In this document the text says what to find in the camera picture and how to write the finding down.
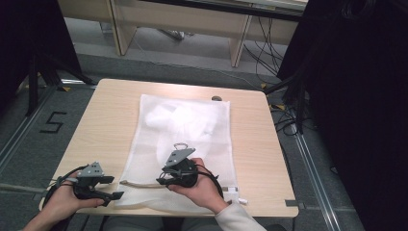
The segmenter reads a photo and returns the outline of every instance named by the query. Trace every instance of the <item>black cable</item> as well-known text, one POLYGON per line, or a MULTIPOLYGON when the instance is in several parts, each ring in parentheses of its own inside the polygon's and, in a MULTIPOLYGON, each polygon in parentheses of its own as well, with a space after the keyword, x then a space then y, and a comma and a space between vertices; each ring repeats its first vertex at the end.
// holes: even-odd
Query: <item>black cable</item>
POLYGON ((278 59, 278 60, 283 60, 283 56, 281 54, 279 54, 279 52, 275 49, 275 47, 273 46, 272 43, 270 44, 270 47, 272 47, 272 50, 279 56, 279 57, 275 56, 275 58, 278 59))
POLYGON ((202 166, 202 165, 195 164, 195 166, 197 166, 197 167, 202 167, 202 168, 206 169, 206 171, 208 171, 208 172, 210 172, 211 174, 213 174, 210 170, 208 170, 206 167, 204 167, 204 166, 202 166))
POLYGON ((206 173, 206 172, 202 172, 202 171, 198 171, 197 174, 205 175, 205 176, 207 176, 208 178, 210 178, 210 180, 213 181, 213 183, 216 185, 219 195, 220 195, 222 198, 224 198, 224 193, 222 192, 222 187, 221 187, 221 185, 220 185, 219 182, 217 181, 217 179, 218 179, 217 176, 214 176, 212 173, 206 173))
POLYGON ((284 122, 288 122, 288 121, 293 121, 293 119, 288 118, 288 119, 285 119, 285 120, 282 120, 282 121, 278 121, 278 122, 275 123, 275 126, 276 126, 276 125, 279 125, 279 124, 281 124, 281 123, 284 123, 284 122))
POLYGON ((274 74, 276 76, 277 72, 275 72, 275 70, 273 69, 273 67, 271 67, 269 64, 267 64, 267 62, 259 59, 254 53, 252 53, 244 44, 243 47, 246 49, 246 51, 249 53, 249 55, 255 60, 257 61, 257 65, 256 65, 256 73, 258 75, 258 64, 261 64, 264 68, 266 68, 270 73, 274 74))
POLYGON ((281 90, 282 88, 287 87, 288 84, 292 82, 293 77, 294 77, 294 75, 289 77, 289 78, 286 78, 286 79, 282 80, 282 82, 280 82, 279 84, 276 84, 276 85, 274 85, 274 86, 272 86, 270 88, 265 89, 264 94, 270 94, 270 93, 272 93, 274 91, 281 90))
POLYGON ((269 51, 270 51, 270 56, 272 57, 272 62, 274 64, 274 66, 276 66, 276 68, 277 68, 277 69, 274 68, 274 71, 277 73, 279 71, 279 69, 280 69, 280 66, 279 66, 278 62, 276 61, 276 57, 273 55, 273 51, 275 51, 275 53, 278 56, 280 56, 281 58, 283 58, 283 57, 275 50, 275 48, 272 45, 272 39, 271 39, 272 38, 272 36, 271 36, 272 19, 270 18, 268 20, 268 35, 266 35, 264 27, 262 26, 261 17, 258 17, 258 21, 259 21, 259 24, 261 26, 262 33, 264 35, 265 44, 268 45, 268 48, 269 48, 269 51))
POLYGON ((284 110, 271 110, 271 112, 272 112, 272 113, 273 113, 273 112, 282 113, 282 115, 279 117, 278 122, 277 122, 276 124, 281 124, 281 123, 283 123, 284 121, 288 121, 288 123, 284 124, 281 128, 278 128, 278 127, 276 126, 276 128, 275 128, 275 129, 276 129, 276 133, 282 131, 286 136, 289 136, 289 137, 290 137, 290 136, 297 135, 297 132, 298 132, 297 128, 295 129, 295 131, 294 131, 293 133, 288 133, 288 132, 286 131, 286 129, 287 129, 289 126, 291 126, 291 125, 293 125, 294 123, 296 123, 296 119, 295 119, 291 114, 289 114, 288 112, 286 112, 286 111, 284 111, 284 110), (288 116, 289 119, 286 119, 286 120, 284 120, 284 121, 281 121, 281 119, 283 118, 283 116, 288 116))
MULTIPOLYGON (((264 42, 264 46, 262 47, 261 52, 259 53, 258 60, 261 60, 262 53, 265 52, 265 46, 266 46, 267 44, 268 44, 268 41, 267 41, 267 39, 266 39, 265 42, 264 42)), ((272 66, 270 66, 270 68, 273 70, 272 74, 274 74, 274 75, 276 76, 276 75, 278 74, 278 72, 276 71, 276 69, 275 69, 274 67, 272 67, 272 66)))
MULTIPOLYGON (((258 48, 259 49, 263 49, 259 44, 258 44, 258 41, 254 41, 255 42, 255 44, 256 44, 256 46, 258 46, 258 48)), ((273 54, 270 54, 268 51, 264 51, 267 55, 269 55, 269 56, 273 56, 273 54)), ((280 60, 280 61, 282 61, 282 59, 283 59, 283 57, 281 56, 281 55, 279 55, 280 57, 275 57, 276 59, 278 59, 278 60, 280 60)))
POLYGON ((64 180, 65 180, 66 178, 68 178, 72 173, 74 173, 74 172, 76 172, 76 171, 78 171, 78 170, 82 170, 82 169, 84 169, 84 168, 87 167, 87 166, 88 166, 88 165, 82 166, 82 167, 77 167, 77 168, 71 170, 71 171, 70 171, 69 173, 67 173, 66 175, 58 177, 57 180, 56 180, 53 184, 50 185, 51 188, 49 189, 47 195, 44 197, 44 202, 42 203, 42 208, 44 208, 44 206, 48 203, 48 200, 51 198, 52 194, 53 194, 61 185, 63 185, 63 182, 64 182, 64 180))

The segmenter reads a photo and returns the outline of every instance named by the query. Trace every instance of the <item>hand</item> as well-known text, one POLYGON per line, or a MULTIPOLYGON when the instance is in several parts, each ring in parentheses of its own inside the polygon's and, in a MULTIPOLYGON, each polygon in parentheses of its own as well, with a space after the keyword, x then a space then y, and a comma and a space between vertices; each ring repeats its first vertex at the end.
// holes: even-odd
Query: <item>hand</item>
MULTIPOLYGON (((204 162, 200 158, 191 159, 198 166, 198 171, 208 172, 204 166, 204 162)), ((198 174, 197 183, 191 188, 184 188, 178 185, 169 185, 168 189, 176 193, 185 195, 194 204, 207 208, 213 213, 218 214, 228 206, 228 203, 219 195, 214 182, 207 176, 198 174)))
POLYGON ((79 209, 97 207, 104 203, 103 199, 78 199, 71 185, 72 182, 64 181, 63 185, 54 191, 42 211, 23 230, 49 230, 60 220, 69 218, 79 209))

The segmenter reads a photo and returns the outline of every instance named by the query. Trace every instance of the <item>table top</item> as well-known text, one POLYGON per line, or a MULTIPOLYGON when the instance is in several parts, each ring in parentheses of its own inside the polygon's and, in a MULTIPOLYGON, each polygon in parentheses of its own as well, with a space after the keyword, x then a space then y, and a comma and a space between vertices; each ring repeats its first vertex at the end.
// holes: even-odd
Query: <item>table top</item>
MULTIPOLYGON (((286 206, 285 200, 295 198, 266 97, 254 90, 103 79, 81 118, 54 178, 98 161, 105 175, 114 176, 115 180, 97 189, 106 193, 115 192, 135 136, 141 94, 207 100, 219 96, 223 101, 230 101, 232 150, 240 198, 248 200, 243 207, 253 217, 297 216, 297 207, 286 206)), ((108 207, 79 212, 188 216, 149 208, 119 210, 114 202, 108 207)))

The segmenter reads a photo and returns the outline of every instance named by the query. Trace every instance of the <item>sleeve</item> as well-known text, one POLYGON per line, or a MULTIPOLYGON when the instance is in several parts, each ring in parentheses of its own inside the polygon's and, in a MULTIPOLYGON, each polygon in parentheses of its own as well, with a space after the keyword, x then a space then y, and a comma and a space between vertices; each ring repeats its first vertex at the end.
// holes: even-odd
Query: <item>sleeve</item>
POLYGON ((216 221, 223 231, 266 230, 238 203, 232 203, 219 212, 216 221))

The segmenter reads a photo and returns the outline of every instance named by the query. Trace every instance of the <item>cable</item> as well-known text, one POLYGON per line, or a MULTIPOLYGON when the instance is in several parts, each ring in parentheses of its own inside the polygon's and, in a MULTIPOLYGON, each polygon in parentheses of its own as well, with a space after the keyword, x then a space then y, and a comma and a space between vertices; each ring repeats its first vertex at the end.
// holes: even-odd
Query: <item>cable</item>
MULTIPOLYGON (((263 46, 262 49, 261 49, 261 52, 259 53, 259 56, 258 56, 257 61, 261 60, 262 53, 265 52, 265 46, 267 45, 267 43, 268 43, 268 41, 266 40, 266 41, 264 42, 264 46, 263 46)), ((272 74, 273 74, 274 76, 276 76, 277 73, 278 73, 278 72, 276 71, 276 69, 275 69, 274 67, 272 67, 271 69, 273 70, 273 71, 272 71, 272 74)))
POLYGON ((258 17, 258 22, 259 22, 259 24, 260 24, 260 26, 261 26, 261 29, 262 29, 262 33, 263 33, 263 35, 264 35, 264 39, 265 39, 265 43, 268 45, 268 48, 269 48, 269 51, 270 51, 270 56, 272 57, 272 62, 273 62, 273 64, 277 67, 277 69, 275 69, 275 71, 276 71, 276 73, 279 71, 279 68, 280 68, 280 66, 279 66, 279 64, 278 64, 278 62, 276 61, 276 59, 277 59, 277 57, 275 57, 274 55, 273 55, 273 51, 279 56, 279 59, 280 60, 282 60, 283 59, 283 56, 282 55, 280 55, 277 51, 276 51, 276 49, 273 47, 273 45, 272 45, 272 36, 271 36, 271 28, 272 28, 272 19, 270 18, 269 20, 268 20, 268 35, 266 35, 265 34, 265 30, 264 30, 264 27, 262 26, 262 22, 261 22, 261 17, 258 17))
POLYGON ((47 195, 44 197, 44 202, 42 203, 42 208, 47 204, 48 200, 51 198, 54 191, 56 191, 61 185, 63 185, 64 180, 68 176, 70 176, 72 173, 74 173, 74 172, 76 172, 78 170, 82 170, 82 169, 84 169, 85 167, 88 167, 88 166, 89 165, 82 166, 82 167, 77 167, 77 168, 71 170, 66 175, 58 177, 57 180, 54 183, 50 184, 51 189, 48 191, 47 195))
POLYGON ((244 45, 243 47, 246 49, 246 51, 248 52, 248 54, 249 54, 253 59, 255 59, 255 60, 257 61, 256 65, 255 65, 255 73, 256 73, 256 76, 258 77, 258 79, 259 79, 260 81, 264 82, 264 83, 276 85, 277 83, 272 83, 272 82, 269 82, 269 81, 265 81, 265 80, 262 79, 261 76, 259 76, 259 74, 258 74, 258 64, 261 64, 265 69, 267 69, 270 73, 273 74, 273 77, 276 77, 276 73, 274 73, 274 70, 272 69, 272 67, 270 67, 265 61, 259 59, 259 57, 256 57, 255 54, 253 54, 253 53, 246 47, 246 45, 244 45))
POLYGON ((220 71, 220 70, 215 70, 215 69, 210 69, 210 68, 204 68, 204 67, 199 67, 199 66, 186 66, 186 65, 179 65, 179 64, 164 64, 164 63, 158 63, 158 62, 151 61, 151 60, 148 58, 147 53, 143 50, 143 48, 141 48, 141 46, 140 46, 136 41, 135 41, 135 43, 136 43, 136 46, 141 50, 141 52, 143 52, 143 54, 144 54, 144 56, 146 57, 147 61, 150 62, 150 63, 152 63, 152 64, 156 64, 156 65, 167 65, 167 66, 177 67, 177 68, 195 68, 195 69, 199 69, 199 70, 214 71, 214 72, 221 73, 221 74, 223 74, 223 75, 229 76, 229 77, 234 78, 234 79, 238 79, 238 80, 245 81, 249 86, 251 86, 251 87, 254 88, 255 90, 263 90, 263 89, 261 89, 261 88, 258 88, 258 87, 256 87, 256 86, 252 85, 249 81, 247 81, 247 80, 245 80, 245 79, 243 79, 243 78, 241 78, 241 77, 234 76, 234 75, 225 73, 225 72, 220 71))
POLYGON ((271 113, 283 113, 280 117, 279 117, 279 119, 278 119, 278 122, 276 122, 275 123, 275 126, 276 125, 278 125, 278 124, 281 124, 281 123, 283 123, 283 122, 286 122, 286 121, 288 121, 287 123, 285 123, 282 127, 278 127, 278 126, 276 126, 276 133, 278 133, 278 132, 280 132, 280 131, 282 131, 286 136, 289 136, 289 137, 291 137, 291 136, 294 136, 294 135, 297 135, 297 128, 296 128, 296 130, 293 132, 293 133, 288 133, 287 131, 286 131, 286 129, 289 127, 289 126, 291 126, 292 124, 294 124, 294 123, 296 123, 296 119, 291 115, 291 114, 289 114, 288 112, 286 112, 286 111, 284 111, 284 110, 271 110, 270 111, 271 113), (283 120, 282 121, 282 118, 283 118, 283 116, 288 116, 289 117, 289 119, 286 119, 286 120, 283 120))
MULTIPOLYGON (((258 48, 259 49, 264 49, 264 47, 261 47, 259 44, 258 44, 258 41, 254 41, 255 42, 255 45, 256 46, 258 46, 258 48)), ((267 55, 269 55, 269 56, 272 56, 272 54, 270 54, 268 51, 264 51, 267 55)))
POLYGON ((222 187, 221 187, 221 185, 220 185, 219 182, 217 181, 217 177, 215 177, 212 173, 206 173, 206 172, 202 172, 202 171, 198 171, 197 174, 205 175, 205 176, 207 176, 208 178, 210 178, 210 180, 213 181, 213 183, 216 185, 217 190, 218 190, 218 194, 219 194, 222 198, 224 198, 224 193, 222 192, 222 187))

